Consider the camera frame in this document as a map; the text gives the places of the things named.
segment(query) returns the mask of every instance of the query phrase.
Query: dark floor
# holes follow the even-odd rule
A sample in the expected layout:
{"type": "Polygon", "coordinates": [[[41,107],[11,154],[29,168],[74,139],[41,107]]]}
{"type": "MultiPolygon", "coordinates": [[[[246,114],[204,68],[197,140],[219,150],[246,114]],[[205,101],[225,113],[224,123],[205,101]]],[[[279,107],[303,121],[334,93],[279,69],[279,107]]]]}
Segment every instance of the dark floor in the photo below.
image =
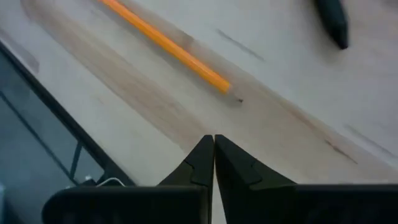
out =
{"type": "Polygon", "coordinates": [[[8,217],[41,223],[40,211],[52,194],[88,175],[98,180],[103,169],[84,148],[76,169],[72,167],[80,147],[0,54],[0,185],[5,212],[13,213],[8,217]]]}

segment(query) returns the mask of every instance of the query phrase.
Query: wooden table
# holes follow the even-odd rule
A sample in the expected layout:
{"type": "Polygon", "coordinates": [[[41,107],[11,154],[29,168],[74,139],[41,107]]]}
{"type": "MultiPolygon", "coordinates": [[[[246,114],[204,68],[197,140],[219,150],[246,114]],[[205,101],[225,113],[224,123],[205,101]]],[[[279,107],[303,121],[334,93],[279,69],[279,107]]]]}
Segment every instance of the wooden table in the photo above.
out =
{"type": "MultiPolygon", "coordinates": [[[[0,41],[138,184],[158,184],[204,134],[300,183],[397,182],[393,1],[344,1],[345,51],[311,1],[123,2],[233,83],[243,104],[95,0],[2,0],[0,41]]],[[[224,222],[215,196],[213,220],[224,222]]]]}

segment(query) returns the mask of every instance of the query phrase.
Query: pencil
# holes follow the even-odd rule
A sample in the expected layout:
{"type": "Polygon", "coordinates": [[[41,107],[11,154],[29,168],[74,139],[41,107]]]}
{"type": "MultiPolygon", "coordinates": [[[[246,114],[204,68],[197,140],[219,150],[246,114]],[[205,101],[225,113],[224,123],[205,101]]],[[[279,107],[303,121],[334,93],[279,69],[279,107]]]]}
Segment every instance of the pencil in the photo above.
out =
{"type": "Polygon", "coordinates": [[[159,44],[164,50],[178,58],[186,66],[197,72],[202,79],[206,80],[209,84],[213,85],[220,92],[225,95],[233,95],[233,86],[221,77],[219,74],[214,72],[211,68],[207,67],[204,63],[200,62],[194,56],[190,55],[184,49],[179,47],[173,41],[168,39],[165,35],[160,33],[154,27],[140,19],[137,15],[128,10],[125,6],[119,3],[117,0],[100,0],[106,4],[113,11],[117,12],[121,17],[134,25],[137,29],[143,32],[147,37],[152,39],[156,44],[159,44]]]}

